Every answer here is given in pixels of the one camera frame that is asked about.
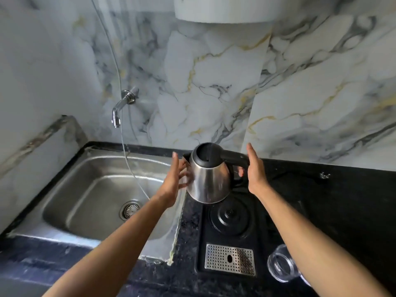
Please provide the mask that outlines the metal sink drain strainer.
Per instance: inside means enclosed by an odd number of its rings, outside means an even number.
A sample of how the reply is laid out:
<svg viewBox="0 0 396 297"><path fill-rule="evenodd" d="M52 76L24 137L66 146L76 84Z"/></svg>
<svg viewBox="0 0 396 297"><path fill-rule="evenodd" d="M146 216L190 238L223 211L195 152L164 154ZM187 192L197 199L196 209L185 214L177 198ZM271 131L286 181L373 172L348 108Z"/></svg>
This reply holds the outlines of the metal sink drain strainer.
<svg viewBox="0 0 396 297"><path fill-rule="evenodd" d="M119 210L119 217L123 221L128 220L136 214L141 208L141 204L137 200L130 200L122 205Z"/></svg>

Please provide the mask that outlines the black kettle tray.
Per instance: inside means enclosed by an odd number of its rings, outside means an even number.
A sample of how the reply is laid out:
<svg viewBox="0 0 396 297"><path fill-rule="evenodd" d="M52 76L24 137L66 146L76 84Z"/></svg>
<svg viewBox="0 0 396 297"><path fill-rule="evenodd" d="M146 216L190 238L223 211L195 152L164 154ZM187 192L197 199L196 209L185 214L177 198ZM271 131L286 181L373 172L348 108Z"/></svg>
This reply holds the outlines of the black kettle tray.
<svg viewBox="0 0 396 297"><path fill-rule="evenodd" d="M250 212L250 223L248 229L240 236L226 236L219 233L211 224L209 216L211 206L217 203L204 204L200 219L200 235L195 261L195 271L199 276L205 278L232 278L241 281L259 283L262 280L270 278L270 273L267 268L267 257L269 255L270 243L266 223L266 211L259 199L250 194L247 189L235 189L227 197L231 196L238 198L248 207ZM204 261L206 244L225 245L253 250L257 276L251 277L205 269Z"/></svg>

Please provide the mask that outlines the person's left forearm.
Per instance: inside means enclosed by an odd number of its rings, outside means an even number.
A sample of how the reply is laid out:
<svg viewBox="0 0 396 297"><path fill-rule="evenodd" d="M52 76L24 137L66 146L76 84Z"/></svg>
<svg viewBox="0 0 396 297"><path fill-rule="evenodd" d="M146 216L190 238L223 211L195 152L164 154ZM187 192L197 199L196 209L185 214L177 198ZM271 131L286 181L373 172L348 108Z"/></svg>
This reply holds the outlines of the person's left forearm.
<svg viewBox="0 0 396 297"><path fill-rule="evenodd" d="M177 194L156 194L60 277L42 297L116 297Z"/></svg>

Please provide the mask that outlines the chrome wall faucet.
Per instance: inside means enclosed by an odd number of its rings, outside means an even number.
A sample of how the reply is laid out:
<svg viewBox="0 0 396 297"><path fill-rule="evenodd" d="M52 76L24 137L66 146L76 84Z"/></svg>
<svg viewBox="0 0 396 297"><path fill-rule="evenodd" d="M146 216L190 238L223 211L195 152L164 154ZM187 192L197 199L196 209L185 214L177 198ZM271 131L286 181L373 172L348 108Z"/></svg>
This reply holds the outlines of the chrome wall faucet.
<svg viewBox="0 0 396 297"><path fill-rule="evenodd" d="M114 128L121 127L121 111L126 105L131 105L138 98L139 88L134 86L130 90L121 90L121 100L112 109L112 125Z"/></svg>

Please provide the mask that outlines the white wall appliance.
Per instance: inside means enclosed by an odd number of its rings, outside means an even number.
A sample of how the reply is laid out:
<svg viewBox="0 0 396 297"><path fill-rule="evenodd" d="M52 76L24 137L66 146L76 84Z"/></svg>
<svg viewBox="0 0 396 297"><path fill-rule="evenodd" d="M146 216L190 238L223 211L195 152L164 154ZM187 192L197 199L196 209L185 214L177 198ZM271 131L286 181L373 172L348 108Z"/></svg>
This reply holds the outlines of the white wall appliance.
<svg viewBox="0 0 396 297"><path fill-rule="evenodd" d="M176 18L197 23L246 24L280 18L289 0L173 0Z"/></svg>

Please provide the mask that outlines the stainless steel electric kettle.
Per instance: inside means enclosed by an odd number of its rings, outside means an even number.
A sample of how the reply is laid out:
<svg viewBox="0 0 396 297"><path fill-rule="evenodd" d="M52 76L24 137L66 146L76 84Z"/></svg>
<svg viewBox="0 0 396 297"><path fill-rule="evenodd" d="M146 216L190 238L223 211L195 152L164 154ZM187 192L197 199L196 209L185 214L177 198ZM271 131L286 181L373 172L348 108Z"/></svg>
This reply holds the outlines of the stainless steel electric kettle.
<svg viewBox="0 0 396 297"><path fill-rule="evenodd" d="M250 161L245 154L225 150L215 143L199 144L183 158L192 167L193 181L187 192L202 204L215 204L224 200L232 189L248 183L247 172L238 175L238 166L247 169Z"/></svg>

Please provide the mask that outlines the stainless steel sink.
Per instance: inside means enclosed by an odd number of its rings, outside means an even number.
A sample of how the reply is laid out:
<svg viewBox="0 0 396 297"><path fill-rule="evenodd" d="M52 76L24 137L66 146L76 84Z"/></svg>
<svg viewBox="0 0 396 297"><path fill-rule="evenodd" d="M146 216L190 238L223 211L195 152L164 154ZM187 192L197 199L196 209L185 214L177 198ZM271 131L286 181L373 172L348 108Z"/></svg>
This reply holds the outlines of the stainless steel sink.
<svg viewBox="0 0 396 297"><path fill-rule="evenodd" d="M125 222L123 204L142 209L155 195L170 165L166 156L84 151L10 235L95 248Z"/></svg>

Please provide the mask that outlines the clear drinking glass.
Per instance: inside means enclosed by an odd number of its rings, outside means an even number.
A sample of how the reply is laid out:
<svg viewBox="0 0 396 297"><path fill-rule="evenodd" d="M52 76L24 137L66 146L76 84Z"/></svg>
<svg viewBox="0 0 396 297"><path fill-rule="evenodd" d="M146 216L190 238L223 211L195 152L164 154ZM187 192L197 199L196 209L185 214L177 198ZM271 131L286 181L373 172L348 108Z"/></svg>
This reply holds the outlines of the clear drinking glass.
<svg viewBox="0 0 396 297"><path fill-rule="evenodd" d="M285 244L279 245L268 257L267 268L271 276L280 283L288 283L300 278L306 285L311 287L298 269L294 259Z"/></svg>

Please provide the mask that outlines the person's right forearm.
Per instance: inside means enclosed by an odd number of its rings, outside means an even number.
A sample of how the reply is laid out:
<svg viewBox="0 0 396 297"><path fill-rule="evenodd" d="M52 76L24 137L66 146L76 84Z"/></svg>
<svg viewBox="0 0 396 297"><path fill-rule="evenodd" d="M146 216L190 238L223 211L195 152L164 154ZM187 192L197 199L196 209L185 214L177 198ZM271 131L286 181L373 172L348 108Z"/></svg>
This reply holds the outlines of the person's right forearm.
<svg viewBox="0 0 396 297"><path fill-rule="evenodd" d="M296 266L320 297L392 297L352 255L291 207L272 187L250 187L270 214Z"/></svg>

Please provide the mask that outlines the person's right hand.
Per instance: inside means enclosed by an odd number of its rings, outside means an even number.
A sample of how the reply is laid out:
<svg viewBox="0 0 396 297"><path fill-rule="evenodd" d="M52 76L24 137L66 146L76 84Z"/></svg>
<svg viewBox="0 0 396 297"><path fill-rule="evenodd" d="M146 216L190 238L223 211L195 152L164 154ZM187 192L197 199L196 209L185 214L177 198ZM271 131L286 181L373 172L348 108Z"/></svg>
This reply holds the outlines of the person's right hand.
<svg viewBox="0 0 396 297"><path fill-rule="evenodd" d="M248 188L250 193L262 200L270 190L270 185L265 175L265 166L251 143L247 144L246 150L250 161L249 167L245 169L248 176Z"/></svg>

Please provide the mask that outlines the person's left hand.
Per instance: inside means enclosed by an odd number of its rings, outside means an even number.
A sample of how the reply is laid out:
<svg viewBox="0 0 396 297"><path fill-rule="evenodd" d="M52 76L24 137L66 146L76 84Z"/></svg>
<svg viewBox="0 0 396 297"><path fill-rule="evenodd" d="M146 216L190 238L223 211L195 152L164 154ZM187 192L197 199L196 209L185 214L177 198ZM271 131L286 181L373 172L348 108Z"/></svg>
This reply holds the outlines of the person's left hand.
<svg viewBox="0 0 396 297"><path fill-rule="evenodd" d="M161 203L164 210L174 206L179 190L171 187L171 166L160 188L157 190L155 199Z"/></svg>

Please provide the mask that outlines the perforated metal drip grate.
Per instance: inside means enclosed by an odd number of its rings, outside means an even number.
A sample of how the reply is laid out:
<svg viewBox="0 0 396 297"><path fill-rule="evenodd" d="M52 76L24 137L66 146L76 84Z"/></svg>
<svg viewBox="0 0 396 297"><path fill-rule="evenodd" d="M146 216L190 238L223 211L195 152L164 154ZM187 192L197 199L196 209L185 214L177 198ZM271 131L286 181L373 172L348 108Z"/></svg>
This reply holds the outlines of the perforated metal drip grate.
<svg viewBox="0 0 396 297"><path fill-rule="evenodd" d="M253 250L239 247L206 244L204 268L217 272L257 276Z"/></svg>

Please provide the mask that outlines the round black kettle base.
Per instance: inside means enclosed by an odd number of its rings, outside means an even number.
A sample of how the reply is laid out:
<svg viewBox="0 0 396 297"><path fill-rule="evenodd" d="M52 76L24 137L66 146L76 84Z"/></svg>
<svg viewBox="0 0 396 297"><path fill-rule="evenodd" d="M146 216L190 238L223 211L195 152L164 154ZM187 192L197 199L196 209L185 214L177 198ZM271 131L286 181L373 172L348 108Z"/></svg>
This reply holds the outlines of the round black kettle base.
<svg viewBox="0 0 396 297"><path fill-rule="evenodd" d="M250 223L248 207L233 196L211 206L209 216L213 227L226 236L242 235Z"/></svg>

